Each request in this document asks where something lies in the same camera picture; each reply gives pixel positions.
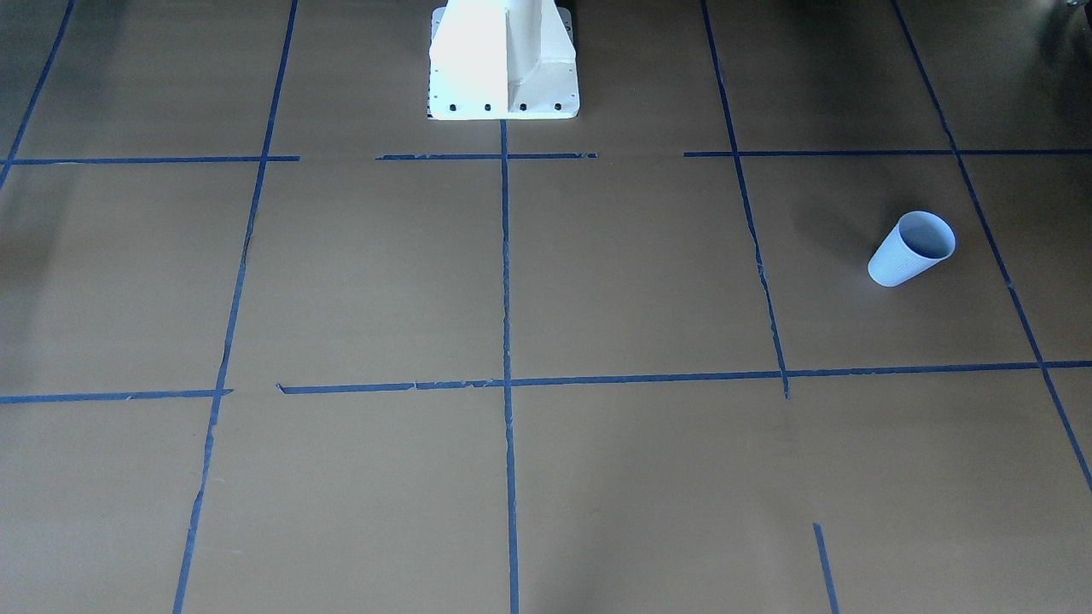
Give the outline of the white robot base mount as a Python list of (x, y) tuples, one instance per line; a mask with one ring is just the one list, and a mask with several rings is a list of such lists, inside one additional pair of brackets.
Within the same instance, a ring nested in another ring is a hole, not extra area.
[(434, 9), (428, 55), (434, 120), (565, 120), (580, 113), (569, 1), (449, 1)]

